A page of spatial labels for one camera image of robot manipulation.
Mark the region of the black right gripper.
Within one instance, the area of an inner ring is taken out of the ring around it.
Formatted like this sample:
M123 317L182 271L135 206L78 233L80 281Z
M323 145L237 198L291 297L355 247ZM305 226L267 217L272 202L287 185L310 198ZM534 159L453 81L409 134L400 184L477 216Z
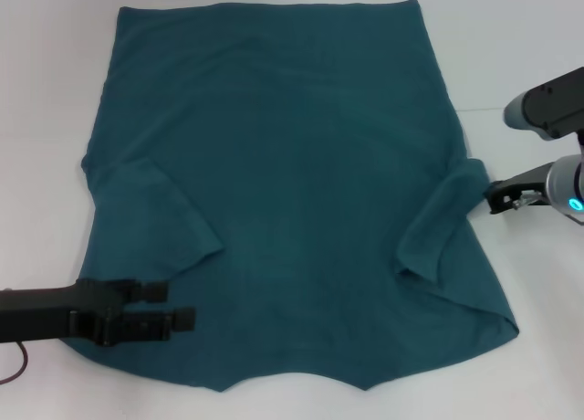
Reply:
M490 214L498 215L528 205L549 205L546 184L551 167L552 163L546 163L504 182L490 183L484 192Z

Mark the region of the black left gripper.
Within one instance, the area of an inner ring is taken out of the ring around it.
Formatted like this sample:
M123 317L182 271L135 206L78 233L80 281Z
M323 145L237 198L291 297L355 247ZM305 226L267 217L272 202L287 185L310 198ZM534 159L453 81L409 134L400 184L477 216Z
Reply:
M1 292L1 342L80 338L99 346L122 342L168 341L193 331L195 308L123 312L126 304L163 303L166 281L79 279L54 289Z

